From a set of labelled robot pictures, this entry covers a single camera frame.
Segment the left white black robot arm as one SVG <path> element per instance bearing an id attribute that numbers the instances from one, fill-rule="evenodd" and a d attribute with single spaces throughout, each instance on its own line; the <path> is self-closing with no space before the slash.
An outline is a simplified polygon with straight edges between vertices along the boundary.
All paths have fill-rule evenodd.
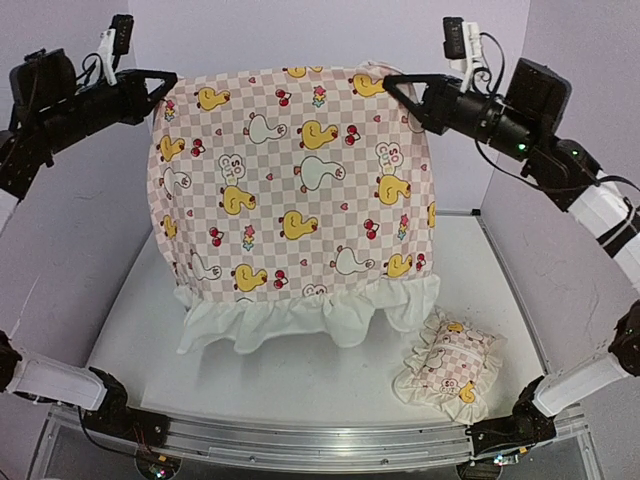
<path id="1" fill-rule="evenodd" d="M 81 87 L 61 49 L 26 56 L 9 75 L 14 105 L 1 133 L 1 222 L 8 223 L 41 166 L 55 154 L 114 124 L 138 125 L 177 82 L 173 72 L 129 69 Z M 15 348 L 1 336 L 1 389 L 36 404 L 62 404 L 79 411 L 83 428 L 115 438 L 164 445 L 168 416 L 131 407 L 126 387 L 113 375 L 79 368 Z"/>

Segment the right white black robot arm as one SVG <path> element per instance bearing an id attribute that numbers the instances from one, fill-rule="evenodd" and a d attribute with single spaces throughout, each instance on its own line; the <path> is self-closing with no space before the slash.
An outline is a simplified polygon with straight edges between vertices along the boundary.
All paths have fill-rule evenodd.
<path id="1" fill-rule="evenodd" d="M 427 131 L 454 130 L 522 163 L 518 180 L 544 193 L 590 232 L 632 285 L 639 284 L 639 209 L 618 190 L 626 178 L 607 175 L 578 142 L 557 137 L 570 83 L 522 58 L 505 98 L 461 91 L 442 74 L 388 75 L 383 88 Z M 639 305 L 616 323 L 607 348 L 565 372 L 541 376 L 519 395 L 511 414 L 483 420 L 466 433 L 476 458 L 515 452 L 551 440 L 555 417 L 607 385 L 639 374 Z"/>

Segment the duck print ruffled bed cover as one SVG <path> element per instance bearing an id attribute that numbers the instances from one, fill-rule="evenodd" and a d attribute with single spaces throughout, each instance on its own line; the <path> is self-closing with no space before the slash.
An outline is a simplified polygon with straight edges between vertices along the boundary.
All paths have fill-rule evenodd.
<path id="1" fill-rule="evenodd" d="M 147 195 L 186 315 L 178 352 L 288 335 L 359 345 L 375 314 L 418 330 L 439 292 L 425 132 L 394 68 L 182 78 L 158 108 Z"/>

